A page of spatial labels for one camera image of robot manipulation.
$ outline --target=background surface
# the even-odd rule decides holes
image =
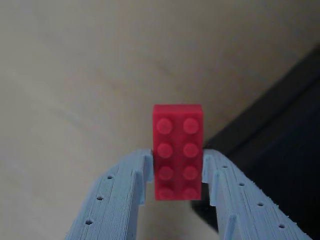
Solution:
[[[199,103],[205,139],[320,40],[320,1],[2,0],[0,234],[61,240],[92,182],[152,147],[155,103]],[[138,240],[212,240],[148,186]]]

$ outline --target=lego brick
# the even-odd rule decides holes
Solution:
[[[135,240],[138,208],[152,179],[150,149],[125,156],[94,182],[65,240]]]
[[[220,239],[311,240],[228,158],[204,150],[202,181],[216,207]]]
[[[156,200],[199,200],[203,111],[198,104],[155,105],[153,165]]]

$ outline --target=red plastic brick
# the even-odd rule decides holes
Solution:
[[[199,200],[202,182],[201,105],[155,105],[153,158],[156,200]]]

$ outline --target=lego stud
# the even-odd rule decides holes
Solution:
[[[174,191],[168,187],[163,187],[159,190],[159,197],[162,200],[171,200],[174,197]]]
[[[185,200],[193,200],[198,196],[197,191],[194,188],[188,187],[183,191],[183,197]]]
[[[171,133],[173,125],[168,118],[161,118],[156,124],[156,129],[161,134]]]
[[[174,176],[174,171],[169,166],[163,166],[160,168],[158,174],[161,180],[167,181],[172,179]]]
[[[187,180],[194,180],[198,177],[198,170],[194,166],[187,166],[183,170],[183,177]]]
[[[172,147],[167,143],[161,143],[158,146],[157,151],[158,151],[159,156],[162,157],[163,159],[170,158],[173,153]]]
[[[187,134],[195,134],[199,130],[199,123],[195,119],[189,117],[183,123],[183,130]]]
[[[199,148],[193,143],[187,143],[183,147],[183,154],[188,158],[194,158],[199,153]]]

